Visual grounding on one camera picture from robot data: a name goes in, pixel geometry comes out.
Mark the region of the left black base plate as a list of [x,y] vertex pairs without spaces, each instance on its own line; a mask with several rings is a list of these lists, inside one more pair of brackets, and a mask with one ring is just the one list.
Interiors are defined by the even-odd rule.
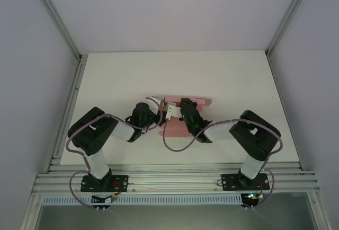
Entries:
[[81,181],[81,192],[126,192],[128,175],[106,175],[103,179],[96,179],[88,174]]

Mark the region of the aluminium frame post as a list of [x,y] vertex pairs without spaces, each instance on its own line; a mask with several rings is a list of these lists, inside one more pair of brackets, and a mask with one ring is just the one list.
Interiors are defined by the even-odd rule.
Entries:
[[287,28],[289,27],[290,23],[292,22],[294,16],[296,15],[301,3],[303,0],[291,0],[290,4],[288,5],[288,8],[286,9],[283,18],[281,22],[279,23],[279,26],[270,41],[269,46],[267,47],[265,54],[268,59],[270,59],[275,50],[277,49],[281,39],[283,38],[285,32],[287,31]]
[[75,57],[77,62],[81,62],[82,54],[79,52],[72,36],[69,33],[62,17],[60,16],[56,5],[53,3],[52,0],[40,0],[44,9],[48,13],[50,19],[52,20],[53,24],[55,25],[56,29],[58,30],[59,34],[63,38],[66,46]]

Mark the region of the pink paper box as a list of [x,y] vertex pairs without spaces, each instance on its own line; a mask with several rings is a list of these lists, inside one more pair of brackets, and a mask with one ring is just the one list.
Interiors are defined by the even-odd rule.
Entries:
[[[164,99],[164,105],[166,106],[168,102],[174,102],[178,107],[181,105],[181,98],[179,96],[166,96]],[[212,103],[212,99],[208,98],[192,98],[190,99],[197,104],[203,105],[204,107],[208,107]],[[159,134],[165,137],[191,137],[187,130],[185,122],[181,118],[171,117],[170,120],[167,121],[167,126],[165,131],[160,131]]]

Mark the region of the left aluminium side rail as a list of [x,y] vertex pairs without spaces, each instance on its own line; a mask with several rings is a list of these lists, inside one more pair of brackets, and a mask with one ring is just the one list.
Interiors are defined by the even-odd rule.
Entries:
[[43,173],[45,174],[49,173],[53,158],[55,156],[60,156],[63,153],[65,142],[67,140],[68,128],[72,120],[78,90],[81,85],[87,60],[88,54],[83,54],[81,55],[80,60],[76,63],[75,71],[72,75],[70,86],[66,94],[66,101],[61,112],[58,128],[52,140],[51,149],[43,170]]

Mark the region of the left aluminium frame post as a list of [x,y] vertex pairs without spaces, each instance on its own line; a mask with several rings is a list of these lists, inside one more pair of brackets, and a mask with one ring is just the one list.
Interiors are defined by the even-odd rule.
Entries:
[[77,62],[81,62],[82,54],[79,52],[72,36],[69,33],[62,17],[60,16],[56,5],[53,3],[52,0],[40,0],[44,9],[48,13],[50,19],[52,20],[53,24],[55,25],[56,29],[58,30],[59,34],[63,38],[66,46],[75,57]]

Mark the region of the right aluminium frame post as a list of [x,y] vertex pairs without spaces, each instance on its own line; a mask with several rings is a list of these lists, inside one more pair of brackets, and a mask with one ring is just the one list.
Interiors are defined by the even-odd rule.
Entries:
[[285,32],[287,31],[287,28],[289,27],[290,23],[292,22],[294,16],[296,15],[301,3],[303,0],[291,0],[290,4],[288,5],[288,8],[286,9],[283,18],[281,22],[279,23],[279,26],[270,41],[269,46],[267,47],[265,54],[268,59],[270,59],[275,50],[277,49],[281,39],[283,38]]

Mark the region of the left small controller board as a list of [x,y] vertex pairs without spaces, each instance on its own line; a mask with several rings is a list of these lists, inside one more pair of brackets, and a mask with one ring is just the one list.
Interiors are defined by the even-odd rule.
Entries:
[[111,204],[115,202],[116,196],[116,193],[107,197],[91,196],[91,203],[96,209],[96,212],[99,212],[100,210],[105,212]]

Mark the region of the right small controller board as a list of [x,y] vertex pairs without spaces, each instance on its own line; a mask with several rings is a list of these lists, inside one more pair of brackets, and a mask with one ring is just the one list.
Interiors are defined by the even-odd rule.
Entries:
[[262,193],[242,193],[241,194],[242,204],[241,206],[245,209],[253,209],[258,206],[263,200]]

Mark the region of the small controller board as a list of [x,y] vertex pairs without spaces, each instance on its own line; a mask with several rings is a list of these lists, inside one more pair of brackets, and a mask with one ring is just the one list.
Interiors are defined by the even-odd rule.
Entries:
[[262,193],[242,193],[241,194],[242,204],[241,206],[245,209],[253,209],[258,206],[263,200]]
[[116,196],[116,193],[107,197],[91,196],[91,203],[96,209],[96,212],[99,212],[100,210],[105,212],[111,204],[115,202]]

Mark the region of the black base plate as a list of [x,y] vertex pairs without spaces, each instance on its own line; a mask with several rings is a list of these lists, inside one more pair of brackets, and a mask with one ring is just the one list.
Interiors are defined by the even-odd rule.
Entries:
[[261,191],[270,190],[270,184],[265,173],[259,173],[255,179],[249,179],[245,176],[237,174],[222,174],[223,191]]
[[128,175],[106,175],[103,179],[96,179],[88,174],[81,181],[81,192],[126,192]]

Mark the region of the aluminium mounting rails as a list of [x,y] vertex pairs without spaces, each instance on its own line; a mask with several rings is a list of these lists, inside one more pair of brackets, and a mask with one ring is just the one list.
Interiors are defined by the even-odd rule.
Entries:
[[[302,170],[298,163],[269,163],[273,191],[318,192],[315,172]],[[222,193],[216,184],[224,173],[237,173],[240,164],[178,164],[178,165],[110,165],[114,174],[128,175],[127,194],[204,194]],[[56,165],[49,173],[37,174],[32,194],[69,194],[72,187],[80,193],[83,177],[81,165]]]

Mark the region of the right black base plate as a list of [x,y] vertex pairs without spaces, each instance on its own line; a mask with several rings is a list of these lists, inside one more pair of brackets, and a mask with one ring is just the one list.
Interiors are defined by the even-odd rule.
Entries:
[[265,173],[259,173],[255,179],[249,179],[245,176],[237,174],[222,174],[223,191],[261,191],[270,190],[270,184]]

